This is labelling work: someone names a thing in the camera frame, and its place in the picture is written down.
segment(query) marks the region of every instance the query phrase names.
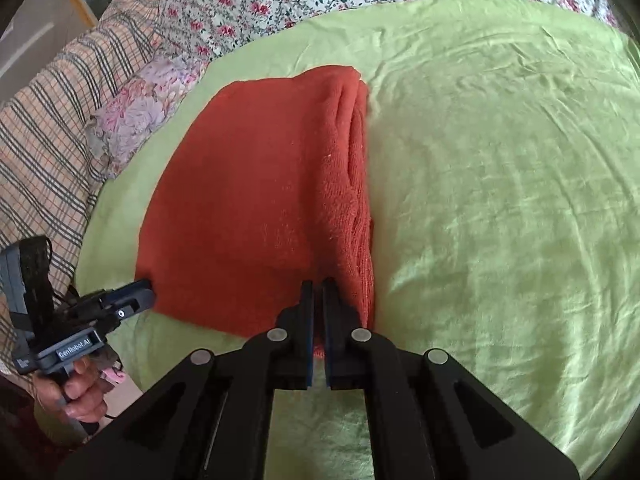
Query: metal rivet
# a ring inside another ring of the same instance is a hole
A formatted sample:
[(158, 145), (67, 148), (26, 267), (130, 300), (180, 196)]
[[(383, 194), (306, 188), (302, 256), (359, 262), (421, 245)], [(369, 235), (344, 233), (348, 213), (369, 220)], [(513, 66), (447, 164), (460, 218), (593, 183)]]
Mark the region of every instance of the metal rivet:
[(364, 343), (371, 339), (371, 332), (366, 328), (357, 328), (353, 332), (351, 332), (351, 338), (354, 341), (358, 341), (360, 343)]
[(211, 352), (209, 350), (196, 350), (191, 354), (190, 359), (195, 365), (205, 365), (211, 361)]
[(287, 331), (284, 330), (283, 328), (272, 328), (267, 332), (267, 337), (269, 338), (269, 341), (274, 341), (274, 342), (284, 341), (287, 338), (287, 335), (289, 334), (287, 334)]
[(447, 359), (449, 359), (449, 354), (447, 354), (444, 350), (434, 348), (433, 350), (429, 350), (427, 358), (435, 365), (443, 365), (447, 362)]

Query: towel fold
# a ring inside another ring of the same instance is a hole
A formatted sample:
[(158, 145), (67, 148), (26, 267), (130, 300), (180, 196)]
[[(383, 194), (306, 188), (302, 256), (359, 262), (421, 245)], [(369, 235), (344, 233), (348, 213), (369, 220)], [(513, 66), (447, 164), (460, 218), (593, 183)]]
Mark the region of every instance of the towel fold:
[(366, 99), (356, 70), (323, 66), (232, 83), (207, 104), (140, 229), (136, 275), (151, 279), (156, 311), (252, 336), (303, 280), (333, 276), (368, 325)]

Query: light green sheet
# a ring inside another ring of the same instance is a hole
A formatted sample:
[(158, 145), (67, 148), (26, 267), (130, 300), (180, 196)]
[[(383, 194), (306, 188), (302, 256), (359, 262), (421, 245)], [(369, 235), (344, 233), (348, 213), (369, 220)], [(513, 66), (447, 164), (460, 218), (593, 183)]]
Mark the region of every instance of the light green sheet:
[[(586, 477), (640, 401), (638, 59), (612, 28), (521, 0), (373, 6), (255, 41), (104, 187), (79, 290), (133, 279), (152, 191), (220, 88), (353, 65), (370, 89), (376, 329), (449, 350)], [(192, 349), (241, 344), (153, 313), (110, 341), (142, 388)], [(268, 478), (372, 476), (359, 393), (278, 393), (272, 420)]]

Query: red towel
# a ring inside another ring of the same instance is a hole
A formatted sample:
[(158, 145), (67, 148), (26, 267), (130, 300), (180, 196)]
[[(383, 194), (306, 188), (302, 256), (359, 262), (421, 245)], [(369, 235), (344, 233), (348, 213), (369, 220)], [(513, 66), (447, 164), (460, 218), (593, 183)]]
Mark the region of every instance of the red towel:
[(140, 229), (155, 310), (252, 336), (333, 276), (371, 319), (367, 86), (351, 67), (236, 82), (196, 118)]

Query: plaid pillow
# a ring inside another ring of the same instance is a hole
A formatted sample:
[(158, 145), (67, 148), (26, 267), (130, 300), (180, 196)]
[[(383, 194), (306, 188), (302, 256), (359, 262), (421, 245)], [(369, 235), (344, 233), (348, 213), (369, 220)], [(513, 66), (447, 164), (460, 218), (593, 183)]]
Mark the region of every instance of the plaid pillow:
[[(69, 43), (29, 85), (0, 107), (0, 248), (36, 234), (52, 241), (49, 279), (65, 294), (108, 160), (84, 134), (162, 43), (161, 0), (113, 0), (97, 27)], [(11, 364), (14, 332), (0, 289), (0, 371)], [(32, 390), (25, 378), (16, 378)]]

